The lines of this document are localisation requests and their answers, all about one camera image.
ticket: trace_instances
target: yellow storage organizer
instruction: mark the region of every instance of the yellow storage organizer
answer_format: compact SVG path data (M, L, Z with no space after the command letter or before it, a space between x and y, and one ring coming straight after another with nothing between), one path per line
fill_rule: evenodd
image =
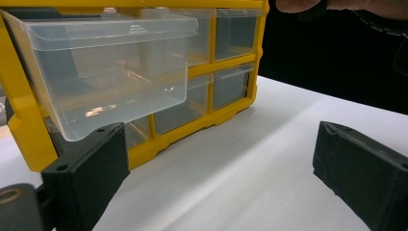
M204 38L189 40L187 100L126 124L129 168L200 129L227 121L255 100L267 0L0 0L0 8L13 7L55 8L59 13L115 9L123 14L163 8L197 19ZM41 171L58 158L51 140L55 129L40 103L41 92L26 77L5 18L0 20L0 40L0 82L14 111L9 127L30 170Z

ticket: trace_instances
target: white surface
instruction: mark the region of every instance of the white surface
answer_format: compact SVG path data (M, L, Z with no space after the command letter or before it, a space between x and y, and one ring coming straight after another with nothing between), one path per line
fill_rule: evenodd
M313 174L319 122L406 155L408 116L266 78L258 87L249 109L133 169L95 230L369 230ZM37 186L13 139L0 146L0 187Z

